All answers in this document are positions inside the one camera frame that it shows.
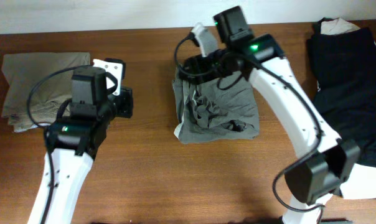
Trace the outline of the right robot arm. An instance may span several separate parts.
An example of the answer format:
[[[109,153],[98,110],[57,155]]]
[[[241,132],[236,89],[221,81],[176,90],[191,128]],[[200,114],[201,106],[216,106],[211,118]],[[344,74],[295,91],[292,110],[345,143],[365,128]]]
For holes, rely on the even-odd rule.
[[[360,156],[353,140],[343,140],[322,118],[301,88],[283,50],[272,35],[255,36],[238,6],[214,16],[218,36],[196,24],[187,38],[200,55],[179,66],[191,83],[222,80],[240,72],[269,104],[296,153],[278,172],[291,192],[280,223],[321,223],[327,201],[340,191]]]

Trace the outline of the grey shorts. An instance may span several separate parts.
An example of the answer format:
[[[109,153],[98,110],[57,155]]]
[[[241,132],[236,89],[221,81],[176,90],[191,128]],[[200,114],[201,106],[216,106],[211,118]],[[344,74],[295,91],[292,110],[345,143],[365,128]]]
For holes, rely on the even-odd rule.
[[[217,80],[193,85],[178,74],[172,81],[179,122],[174,135],[181,143],[254,139],[259,135],[258,107],[246,80],[220,90]]]

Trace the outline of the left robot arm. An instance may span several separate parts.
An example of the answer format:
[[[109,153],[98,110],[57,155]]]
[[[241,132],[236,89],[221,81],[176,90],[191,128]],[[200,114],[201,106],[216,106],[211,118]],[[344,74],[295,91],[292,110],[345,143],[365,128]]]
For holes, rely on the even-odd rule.
[[[72,67],[72,96],[44,128],[44,171],[29,223],[70,223],[85,178],[106,130],[116,117],[130,118],[133,94],[123,87],[125,65]]]

